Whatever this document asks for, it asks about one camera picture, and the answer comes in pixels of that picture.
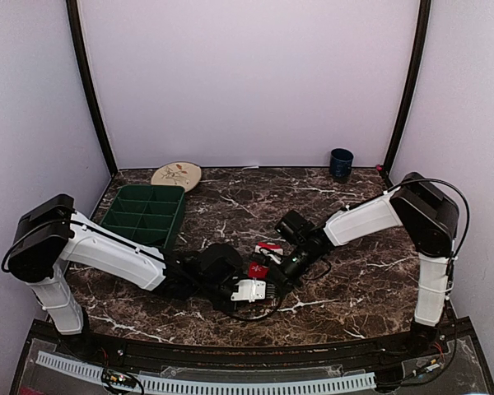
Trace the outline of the green plastic divider tray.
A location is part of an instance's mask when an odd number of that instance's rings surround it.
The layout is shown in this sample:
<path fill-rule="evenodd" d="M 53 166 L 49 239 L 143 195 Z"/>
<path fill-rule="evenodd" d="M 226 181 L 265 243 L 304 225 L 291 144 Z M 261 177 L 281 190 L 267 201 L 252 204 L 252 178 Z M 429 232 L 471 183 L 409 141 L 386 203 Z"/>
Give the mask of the green plastic divider tray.
<path fill-rule="evenodd" d="M 184 195 L 181 186 L 123 186 L 100 225 L 136 243 L 171 250 L 184 219 Z"/>

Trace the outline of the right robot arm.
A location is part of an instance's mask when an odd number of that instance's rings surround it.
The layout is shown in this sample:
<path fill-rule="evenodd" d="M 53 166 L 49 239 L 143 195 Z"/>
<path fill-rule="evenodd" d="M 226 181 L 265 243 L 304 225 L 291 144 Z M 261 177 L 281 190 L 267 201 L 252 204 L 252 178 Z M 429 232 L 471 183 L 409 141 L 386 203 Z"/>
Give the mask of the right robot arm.
<path fill-rule="evenodd" d="M 403 340 L 412 357 L 423 356 L 434 346 L 433 331 L 452 287 L 454 262 L 465 241 L 457 235 L 458 204 L 440 190 L 444 181 L 427 179 L 417 172 L 365 202 L 336 211 L 314 225 L 297 211 L 289 211 L 276 231 L 294 250 L 269 266 L 267 278 L 284 290 L 298 286 L 308 268 L 335 248 L 394 227 L 403 227 L 419 257 L 417 304 L 413 315 L 418 326 Z"/>

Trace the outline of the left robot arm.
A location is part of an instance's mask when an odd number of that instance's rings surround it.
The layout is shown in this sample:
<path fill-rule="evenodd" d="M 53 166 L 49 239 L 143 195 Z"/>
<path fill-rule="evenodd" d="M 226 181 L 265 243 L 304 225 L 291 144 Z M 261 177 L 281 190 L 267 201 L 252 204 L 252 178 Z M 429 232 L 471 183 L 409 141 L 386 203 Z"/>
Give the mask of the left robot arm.
<path fill-rule="evenodd" d="M 82 359 L 94 358 L 100 342 L 86 330 L 87 314 L 72 296 L 63 262 L 107 272 L 166 299 L 202 296 L 240 321 L 272 315 L 283 299 L 273 281 L 243 274 L 241 257 L 228 244 L 178 258 L 97 225 L 75 209 L 72 197 L 59 194 L 21 217 L 1 269 L 31 288 Z"/>

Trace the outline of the red Santa Christmas sock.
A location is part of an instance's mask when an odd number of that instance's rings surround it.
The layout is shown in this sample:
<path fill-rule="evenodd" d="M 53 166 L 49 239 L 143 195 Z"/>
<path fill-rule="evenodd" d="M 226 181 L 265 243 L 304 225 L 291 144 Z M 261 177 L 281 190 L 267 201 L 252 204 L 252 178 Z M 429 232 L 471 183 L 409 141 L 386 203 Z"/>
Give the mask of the red Santa Christmas sock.
<path fill-rule="evenodd" d="M 283 253 L 283 248 L 279 244 L 258 242 L 250 256 L 248 276 L 254 279 L 264 279 L 272 263 L 281 263 Z"/>

